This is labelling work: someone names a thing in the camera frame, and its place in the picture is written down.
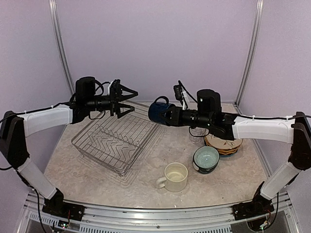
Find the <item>cream bird pattern plate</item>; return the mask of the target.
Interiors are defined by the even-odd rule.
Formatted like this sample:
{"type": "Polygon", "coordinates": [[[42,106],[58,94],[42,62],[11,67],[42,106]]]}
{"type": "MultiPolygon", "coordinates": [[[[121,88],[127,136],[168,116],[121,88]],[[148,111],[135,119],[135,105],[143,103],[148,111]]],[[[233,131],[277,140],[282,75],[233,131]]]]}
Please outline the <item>cream bird pattern plate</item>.
{"type": "Polygon", "coordinates": [[[230,150],[233,148],[237,148],[243,142],[242,139],[227,140],[227,139],[220,139],[220,138],[215,137],[213,135],[207,135],[205,137],[205,140],[212,147],[215,147],[217,149],[222,149],[222,150],[230,150]]]}

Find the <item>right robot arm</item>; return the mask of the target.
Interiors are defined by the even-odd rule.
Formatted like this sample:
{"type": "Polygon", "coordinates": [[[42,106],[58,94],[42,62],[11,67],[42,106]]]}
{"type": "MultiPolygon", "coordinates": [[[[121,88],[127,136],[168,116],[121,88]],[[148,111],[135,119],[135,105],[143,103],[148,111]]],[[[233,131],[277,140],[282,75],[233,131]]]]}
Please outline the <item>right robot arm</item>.
{"type": "Polygon", "coordinates": [[[258,216],[283,187],[303,170],[311,167],[311,128],[307,116],[297,112],[294,116],[256,117],[222,112],[220,94],[202,89],[197,92],[197,109],[184,110],[173,105],[159,116],[168,126],[190,126],[208,129],[223,140],[261,139],[290,144],[291,153],[248,205],[252,215],[258,216]]]}

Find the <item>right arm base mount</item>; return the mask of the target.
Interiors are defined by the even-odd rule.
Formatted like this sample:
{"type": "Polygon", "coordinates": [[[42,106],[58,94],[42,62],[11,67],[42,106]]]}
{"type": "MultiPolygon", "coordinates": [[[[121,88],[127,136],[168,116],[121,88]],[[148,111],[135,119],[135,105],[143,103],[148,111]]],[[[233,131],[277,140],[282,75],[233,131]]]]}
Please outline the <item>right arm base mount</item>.
{"type": "Polygon", "coordinates": [[[256,193],[251,201],[241,202],[232,206],[235,220],[242,220],[268,214],[273,212],[274,206],[271,200],[268,200],[256,193]]]}

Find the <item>yellow dotted plate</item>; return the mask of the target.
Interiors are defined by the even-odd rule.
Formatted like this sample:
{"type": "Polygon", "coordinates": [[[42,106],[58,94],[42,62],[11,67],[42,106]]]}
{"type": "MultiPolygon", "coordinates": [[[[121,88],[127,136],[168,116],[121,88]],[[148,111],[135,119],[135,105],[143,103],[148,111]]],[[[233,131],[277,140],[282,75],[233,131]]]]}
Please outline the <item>yellow dotted plate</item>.
{"type": "Polygon", "coordinates": [[[229,155],[238,151],[243,143],[243,140],[223,140],[216,137],[205,137],[205,143],[207,146],[215,148],[219,154],[229,155]]]}
{"type": "Polygon", "coordinates": [[[231,156],[231,155],[235,154],[238,151],[239,147],[233,148],[230,150],[222,150],[222,149],[217,149],[217,148],[215,148],[215,149],[218,151],[220,156],[226,157],[226,156],[231,156]]]}

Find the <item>white ceramic mug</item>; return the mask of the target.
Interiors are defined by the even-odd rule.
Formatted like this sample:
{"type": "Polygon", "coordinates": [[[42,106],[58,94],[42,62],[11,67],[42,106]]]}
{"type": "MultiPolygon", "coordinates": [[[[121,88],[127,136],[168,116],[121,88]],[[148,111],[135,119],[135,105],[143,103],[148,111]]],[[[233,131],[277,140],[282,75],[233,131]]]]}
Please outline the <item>white ceramic mug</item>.
{"type": "Polygon", "coordinates": [[[188,169],[181,163],[170,163],[164,169],[164,177],[159,178],[155,186],[157,189],[165,188],[170,192],[180,192],[188,180],[188,169]]]}

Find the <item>navy white bowl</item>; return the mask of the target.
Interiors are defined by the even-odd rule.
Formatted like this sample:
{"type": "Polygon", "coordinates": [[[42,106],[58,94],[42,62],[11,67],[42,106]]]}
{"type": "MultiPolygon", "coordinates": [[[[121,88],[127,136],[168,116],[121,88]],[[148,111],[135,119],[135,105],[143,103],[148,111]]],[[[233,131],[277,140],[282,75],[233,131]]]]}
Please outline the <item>navy white bowl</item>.
{"type": "Polygon", "coordinates": [[[213,156],[199,156],[193,157],[192,166],[195,171],[201,174],[211,173],[218,165],[219,157],[213,156]]]}

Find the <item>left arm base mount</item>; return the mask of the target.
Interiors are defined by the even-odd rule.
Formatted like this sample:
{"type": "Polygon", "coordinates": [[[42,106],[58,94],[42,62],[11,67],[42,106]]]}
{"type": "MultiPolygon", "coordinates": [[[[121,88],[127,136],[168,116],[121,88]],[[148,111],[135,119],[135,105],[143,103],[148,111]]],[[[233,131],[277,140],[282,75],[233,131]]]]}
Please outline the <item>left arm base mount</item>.
{"type": "Polygon", "coordinates": [[[56,193],[50,199],[44,198],[42,211],[67,220],[82,221],[85,207],[80,204],[65,202],[64,194],[57,188],[56,193]]]}

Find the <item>clear glass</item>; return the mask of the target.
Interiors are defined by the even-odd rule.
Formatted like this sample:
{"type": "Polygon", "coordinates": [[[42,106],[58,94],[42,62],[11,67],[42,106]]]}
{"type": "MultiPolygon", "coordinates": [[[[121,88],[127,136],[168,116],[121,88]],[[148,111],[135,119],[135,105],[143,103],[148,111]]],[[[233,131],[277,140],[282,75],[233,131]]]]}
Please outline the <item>clear glass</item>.
{"type": "Polygon", "coordinates": [[[206,130],[203,128],[192,128],[189,127],[189,133],[193,137],[203,137],[206,135],[206,130]]]}
{"type": "Polygon", "coordinates": [[[190,140],[190,142],[192,142],[194,144],[200,144],[203,142],[204,137],[202,135],[189,134],[189,140],[190,140]]]}

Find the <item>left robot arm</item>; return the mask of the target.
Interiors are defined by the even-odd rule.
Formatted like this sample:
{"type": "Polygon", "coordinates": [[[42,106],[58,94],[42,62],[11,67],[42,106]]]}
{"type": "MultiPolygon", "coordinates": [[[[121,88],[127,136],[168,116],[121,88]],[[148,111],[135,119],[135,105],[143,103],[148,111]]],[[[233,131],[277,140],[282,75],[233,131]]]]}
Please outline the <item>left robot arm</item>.
{"type": "Polygon", "coordinates": [[[90,117],[91,112],[109,111],[111,116],[121,118],[134,111],[133,106],[123,104],[123,101],[138,96],[138,92],[122,85],[119,79],[109,83],[106,95],[97,94],[97,88],[104,89],[95,77],[82,77],[76,81],[75,93],[68,102],[22,113],[8,111],[0,121],[2,155],[32,188],[50,200],[48,206],[58,216],[65,215],[68,205],[60,199],[63,194],[30,159],[26,138],[50,128],[80,123],[90,117]]]}

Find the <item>blue dotted plate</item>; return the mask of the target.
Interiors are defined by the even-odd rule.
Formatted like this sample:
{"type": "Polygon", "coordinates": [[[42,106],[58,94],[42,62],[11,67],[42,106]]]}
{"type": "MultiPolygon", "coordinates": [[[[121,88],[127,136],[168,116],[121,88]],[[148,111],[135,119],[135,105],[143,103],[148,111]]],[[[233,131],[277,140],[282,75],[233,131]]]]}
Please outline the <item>blue dotted plate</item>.
{"type": "Polygon", "coordinates": [[[238,150],[218,150],[218,153],[219,153],[221,158],[231,157],[232,155],[234,155],[237,152],[238,152],[238,150]]]}

